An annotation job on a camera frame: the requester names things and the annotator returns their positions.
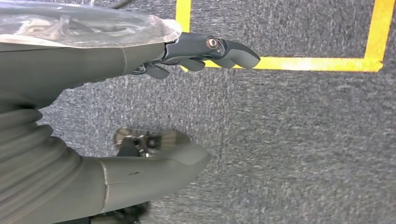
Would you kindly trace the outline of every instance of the cable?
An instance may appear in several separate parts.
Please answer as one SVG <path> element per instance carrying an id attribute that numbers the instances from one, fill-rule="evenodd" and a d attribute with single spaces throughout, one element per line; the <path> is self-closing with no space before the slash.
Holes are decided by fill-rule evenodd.
<path id="1" fill-rule="evenodd" d="M 107 8 L 113 8 L 113 9 L 120 9 L 128 4 L 130 4 L 132 1 L 134 0 L 121 0 L 115 3 L 112 3 L 108 6 L 106 6 Z"/>

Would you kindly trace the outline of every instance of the robotic hand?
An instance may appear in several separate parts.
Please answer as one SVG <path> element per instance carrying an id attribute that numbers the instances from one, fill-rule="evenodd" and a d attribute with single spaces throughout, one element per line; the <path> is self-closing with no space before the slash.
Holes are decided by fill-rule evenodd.
<path id="1" fill-rule="evenodd" d="M 223 68 L 235 65 L 251 69 L 256 66 L 260 57 L 245 45 L 211 35 L 182 33 L 174 42 L 165 44 L 164 55 L 154 61 L 144 63 L 133 75 L 148 74 L 157 79 L 168 77 L 169 72 L 158 64 L 182 65 L 190 71 L 205 68 L 203 60 L 212 60 Z"/>
<path id="2" fill-rule="evenodd" d="M 170 43 L 77 49 L 0 43 L 0 223 L 53 224 L 122 209 L 176 192 L 193 181 L 209 154 L 193 143 L 156 157 L 78 155 L 38 109 L 68 88 L 133 74 L 165 78 L 159 65 L 252 68 L 260 58 L 243 44 L 183 33 Z"/>

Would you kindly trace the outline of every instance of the transparent plastic cover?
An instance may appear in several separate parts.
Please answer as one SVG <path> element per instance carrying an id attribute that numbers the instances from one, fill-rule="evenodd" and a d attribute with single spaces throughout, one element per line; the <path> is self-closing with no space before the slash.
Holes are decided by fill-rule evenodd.
<path id="1" fill-rule="evenodd" d="M 88 5 L 0 0 L 0 42 L 73 48 L 123 48 L 170 42 L 175 20 Z"/>

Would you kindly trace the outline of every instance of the yellow tape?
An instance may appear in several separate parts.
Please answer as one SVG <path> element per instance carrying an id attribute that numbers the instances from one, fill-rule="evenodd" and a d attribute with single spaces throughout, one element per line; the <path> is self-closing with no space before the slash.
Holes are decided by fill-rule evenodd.
<path id="1" fill-rule="evenodd" d="M 220 68 L 212 61 L 205 61 L 206 67 Z M 308 57 L 262 57 L 254 69 L 299 70 L 299 71 L 366 71 L 378 72 L 379 61 L 363 58 L 308 58 Z"/>
<path id="2" fill-rule="evenodd" d="M 176 21 L 182 26 L 183 32 L 190 31 L 191 0 L 176 0 Z"/>
<path id="3" fill-rule="evenodd" d="M 364 58 L 383 60 L 394 7 L 395 0 L 375 1 Z"/>
<path id="4" fill-rule="evenodd" d="M 386 49 L 386 41 L 396 0 L 375 0 L 364 58 L 296 58 L 261 57 L 255 69 L 305 71 L 365 71 L 378 72 Z M 176 20 L 184 32 L 190 31 L 191 0 L 177 0 Z M 210 68 L 220 68 L 206 61 Z"/>

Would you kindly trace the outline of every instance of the screw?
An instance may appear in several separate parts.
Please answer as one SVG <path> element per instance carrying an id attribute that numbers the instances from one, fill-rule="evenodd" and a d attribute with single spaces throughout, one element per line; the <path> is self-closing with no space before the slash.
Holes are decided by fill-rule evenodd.
<path id="1" fill-rule="evenodd" d="M 210 49 L 216 49 L 218 43 L 217 43 L 217 40 L 216 40 L 215 38 L 209 37 L 209 38 L 206 40 L 206 45 L 207 45 Z"/>

